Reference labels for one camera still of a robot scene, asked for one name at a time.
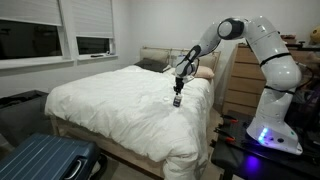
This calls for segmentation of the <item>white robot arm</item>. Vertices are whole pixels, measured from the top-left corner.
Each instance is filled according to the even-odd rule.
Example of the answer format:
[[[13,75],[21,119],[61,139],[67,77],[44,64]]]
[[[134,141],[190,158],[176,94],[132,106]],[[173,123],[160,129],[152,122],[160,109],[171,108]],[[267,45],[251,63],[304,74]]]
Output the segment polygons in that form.
[[[300,155],[303,148],[296,132],[285,122],[302,73],[273,24],[264,16],[251,20],[226,18],[211,24],[198,44],[176,64],[175,98],[178,107],[187,77],[197,71],[195,61],[213,52],[223,40],[245,39],[266,79],[256,113],[246,133],[260,145]]]

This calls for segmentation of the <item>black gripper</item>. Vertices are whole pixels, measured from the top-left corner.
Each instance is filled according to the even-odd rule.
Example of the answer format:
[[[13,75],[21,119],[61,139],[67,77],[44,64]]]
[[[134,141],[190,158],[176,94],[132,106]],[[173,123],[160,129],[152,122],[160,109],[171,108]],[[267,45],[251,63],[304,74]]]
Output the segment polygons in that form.
[[[176,86],[173,87],[174,91],[175,91],[175,94],[176,95],[182,95],[182,90],[183,90],[183,87],[184,87],[184,82],[183,82],[183,78],[178,78],[176,77],[175,78],[175,82],[176,82]]]

